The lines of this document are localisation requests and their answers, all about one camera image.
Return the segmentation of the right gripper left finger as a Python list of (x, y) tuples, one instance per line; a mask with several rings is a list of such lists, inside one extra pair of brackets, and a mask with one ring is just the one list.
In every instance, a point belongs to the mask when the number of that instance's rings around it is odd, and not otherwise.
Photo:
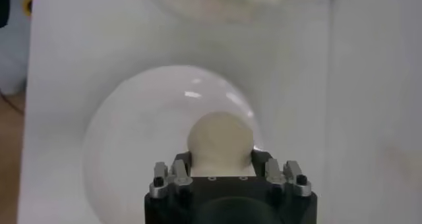
[(192, 155), (190, 152), (177, 154), (170, 167), (164, 162), (156, 162), (154, 178), (149, 186), (151, 198), (166, 198), (173, 192), (176, 195), (189, 195), (193, 184), (191, 177)]

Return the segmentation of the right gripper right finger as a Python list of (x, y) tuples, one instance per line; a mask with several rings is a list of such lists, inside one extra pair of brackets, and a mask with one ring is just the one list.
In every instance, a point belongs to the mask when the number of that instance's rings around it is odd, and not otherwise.
[(258, 177), (264, 177), (273, 188), (283, 194), (298, 197), (310, 197), (312, 195), (311, 182), (303, 174), (298, 162), (286, 161), (282, 167), (278, 160), (268, 152), (253, 150), (251, 163)]

